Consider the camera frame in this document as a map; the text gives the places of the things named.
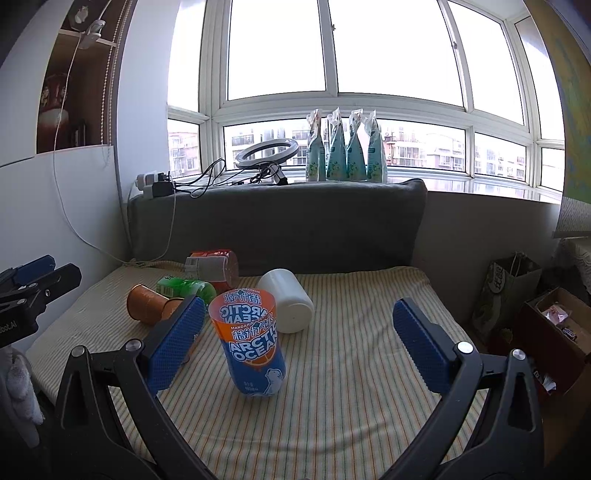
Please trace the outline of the blue orange Arctic Ocean cup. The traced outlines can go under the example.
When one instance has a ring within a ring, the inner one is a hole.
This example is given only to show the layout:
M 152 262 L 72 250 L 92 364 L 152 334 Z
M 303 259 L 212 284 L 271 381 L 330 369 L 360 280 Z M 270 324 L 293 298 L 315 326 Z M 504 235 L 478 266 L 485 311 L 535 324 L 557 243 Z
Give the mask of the blue orange Arctic Ocean cup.
M 256 288 L 229 290 L 214 298 L 208 314 L 238 391 L 252 397 L 276 395 L 287 371 L 273 295 Z

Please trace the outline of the teal refill pouch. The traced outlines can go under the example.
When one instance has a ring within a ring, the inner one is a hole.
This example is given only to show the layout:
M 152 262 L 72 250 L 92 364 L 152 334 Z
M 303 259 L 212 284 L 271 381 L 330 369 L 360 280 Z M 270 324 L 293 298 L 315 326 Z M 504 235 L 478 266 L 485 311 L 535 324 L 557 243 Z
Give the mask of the teal refill pouch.
M 386 183 L 388 167 L 384 150 L 382 130 L 378 123 L 377 112 L 372 111 L 365 119 L 365 130 L 369 136 L 367 154 L 367 177 L 370 182 Z
M 310 182 L 325 180 L 325 144 L 322 140 L 322 115 L 318 109 L 307 117 L 310 126 L 308 134 L 308 155 L 305 178 Z
M 349 181 L 367 179 L 367 170 L 363 148 L 359 138 L 359 129 L 363 122 L 363 110 L 356 109 L 349 114 L 349 143 L 346 146 L 346 171 Z
M 328 115 L 329 123 L 329 154 L 327 178 L 329 180 L 346 180 L 346 145 L 342 128 L 341 109 L 336 108 Z

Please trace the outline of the black power adapter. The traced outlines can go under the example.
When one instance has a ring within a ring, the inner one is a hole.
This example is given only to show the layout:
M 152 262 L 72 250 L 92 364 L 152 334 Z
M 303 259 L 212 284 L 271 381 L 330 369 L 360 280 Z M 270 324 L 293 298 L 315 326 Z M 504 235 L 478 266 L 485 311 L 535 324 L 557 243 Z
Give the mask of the black power adapter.
M 175 193 L 175 187 L 171 181 L 158 181 L 151 185 L 151 193 L 153 198 L 167 197 Z

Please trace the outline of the cardboard box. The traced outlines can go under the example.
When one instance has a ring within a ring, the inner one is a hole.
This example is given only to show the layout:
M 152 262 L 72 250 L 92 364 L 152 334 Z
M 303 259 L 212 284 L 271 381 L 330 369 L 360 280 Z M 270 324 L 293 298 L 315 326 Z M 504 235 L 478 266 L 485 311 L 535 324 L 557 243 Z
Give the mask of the cardboard box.
M 590 307 L 557 287 L 526 304 L 525 351 L 548 396 L 565 396 L 590 370 Z

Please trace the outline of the striped seat cushion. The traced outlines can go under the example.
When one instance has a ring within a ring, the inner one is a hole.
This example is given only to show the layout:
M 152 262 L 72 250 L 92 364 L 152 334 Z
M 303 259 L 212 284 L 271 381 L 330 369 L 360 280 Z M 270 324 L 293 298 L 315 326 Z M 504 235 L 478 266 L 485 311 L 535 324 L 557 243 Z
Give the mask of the striped seat cushion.
M 455 341 L 467 339 L 414 267 L 302 275 L 315 304 L 304 331 L 280 337 L 287 377 L 269 398 L 242 395 L 214 327 L 159 400 L 221 479 L 377 479 L 438 403 L 394 330 L 394 303 L 413 299 Z

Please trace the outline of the white power strip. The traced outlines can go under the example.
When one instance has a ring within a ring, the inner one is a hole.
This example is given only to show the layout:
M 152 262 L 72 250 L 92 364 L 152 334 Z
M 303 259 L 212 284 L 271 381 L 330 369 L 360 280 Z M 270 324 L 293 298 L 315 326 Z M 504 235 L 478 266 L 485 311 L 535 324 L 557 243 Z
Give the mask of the white power strip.
M 158 181 L 171 181 L 167 173 L 150 172 L 139 174 L 135 180 L 135 187 L 142 193 L 146 199 L 154 199 L 151 193 L 151 185 Z

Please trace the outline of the wooden wall shelf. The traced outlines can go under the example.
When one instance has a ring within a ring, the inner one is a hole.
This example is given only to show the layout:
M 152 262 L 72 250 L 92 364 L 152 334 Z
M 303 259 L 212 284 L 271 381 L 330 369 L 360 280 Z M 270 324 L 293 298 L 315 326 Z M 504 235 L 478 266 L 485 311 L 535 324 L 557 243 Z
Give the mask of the wooden wall shelf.
M 41 90 L 36 151 L 110 145 L 124 40 L 133 1 L 73 1 L 61 22 Z

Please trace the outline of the dark grey back cushion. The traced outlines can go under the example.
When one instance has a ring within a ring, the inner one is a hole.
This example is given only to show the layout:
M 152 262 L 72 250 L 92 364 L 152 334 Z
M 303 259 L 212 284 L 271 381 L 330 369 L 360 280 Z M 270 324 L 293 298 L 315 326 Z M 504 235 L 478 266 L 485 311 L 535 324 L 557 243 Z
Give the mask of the dark grey back cushion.
M 242 185 L 137 196 L 127 212 L 138 260 L 229 249 L 242 276 L 348 273 L 410 265 L 427 197 L 420 179 Z

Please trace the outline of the white plastic cup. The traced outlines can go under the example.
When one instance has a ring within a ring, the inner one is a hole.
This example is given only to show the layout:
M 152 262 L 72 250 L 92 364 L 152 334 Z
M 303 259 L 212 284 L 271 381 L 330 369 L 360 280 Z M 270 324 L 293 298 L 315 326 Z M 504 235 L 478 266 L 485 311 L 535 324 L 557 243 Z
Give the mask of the white plastic cup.
M 294 334 L 310 326 L 315 305 L 293 272 L 281 268 L 270 270 L 260 277 L 256 287 L 273 295 L 276 329 L 281 334 Z

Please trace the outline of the green cup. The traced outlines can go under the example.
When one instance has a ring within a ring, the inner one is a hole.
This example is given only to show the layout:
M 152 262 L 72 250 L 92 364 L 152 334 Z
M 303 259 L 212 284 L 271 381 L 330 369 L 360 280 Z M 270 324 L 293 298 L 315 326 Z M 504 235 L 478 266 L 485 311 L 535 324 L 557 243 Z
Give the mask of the green cup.
M 168 298 L 186 298 L 194 295 L 204 301 L 205 305 L 211 303 L 216 296 L 216 290 L 211 283 L 173 276 L 160 278 L 156 283 L 156 292 Z

